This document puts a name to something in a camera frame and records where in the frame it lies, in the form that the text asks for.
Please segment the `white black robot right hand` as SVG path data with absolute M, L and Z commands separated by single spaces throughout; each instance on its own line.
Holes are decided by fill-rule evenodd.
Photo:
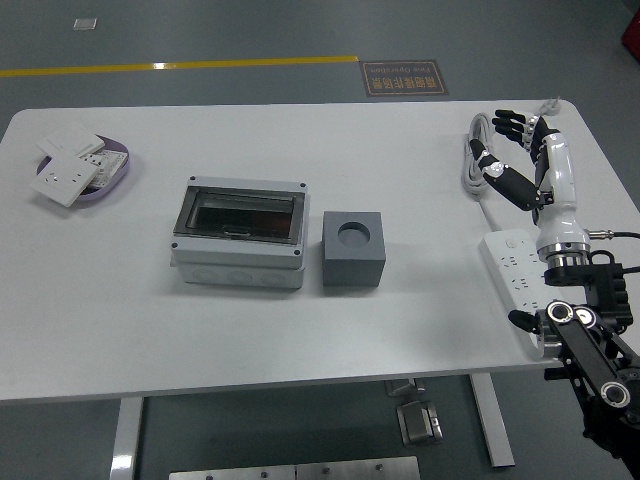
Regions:
M 495 156 L 491 146 L 495 133 L 529 154 L 534 181 Z M 497 110 L 494 117 L 476 115 L 469 129 L 465 162 L 463 181 L 469 193 L 480 197 L 491 187 L 520 210 L 532 213 L 539 229 L 536 250 L 542 261 L 586 261 L 591 246 L 576 220 L 577 194 L 568 142 L 542 113 Z

